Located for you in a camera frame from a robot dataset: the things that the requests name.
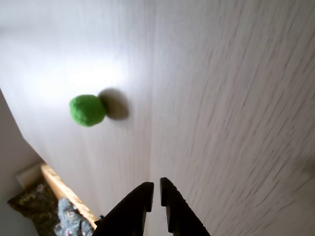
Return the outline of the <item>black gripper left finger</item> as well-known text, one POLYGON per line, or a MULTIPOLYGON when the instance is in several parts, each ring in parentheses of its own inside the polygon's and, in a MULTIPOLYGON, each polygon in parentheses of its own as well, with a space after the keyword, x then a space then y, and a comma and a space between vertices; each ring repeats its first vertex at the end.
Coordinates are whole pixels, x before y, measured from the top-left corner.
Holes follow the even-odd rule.
POLYGON ((146 213, 151 212, 154 183, 144 182, 95 222, 94 236, 142 236, 146 213))

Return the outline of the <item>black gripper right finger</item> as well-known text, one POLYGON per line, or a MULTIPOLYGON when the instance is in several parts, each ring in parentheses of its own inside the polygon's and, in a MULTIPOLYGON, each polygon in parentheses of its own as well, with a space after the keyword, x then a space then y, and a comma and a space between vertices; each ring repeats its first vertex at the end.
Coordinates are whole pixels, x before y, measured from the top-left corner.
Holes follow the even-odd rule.
POLYGON ((209 233, 176 186, 160 179, 161 205, 166 209, 168 231, 174 236, 208 236, 209 233))

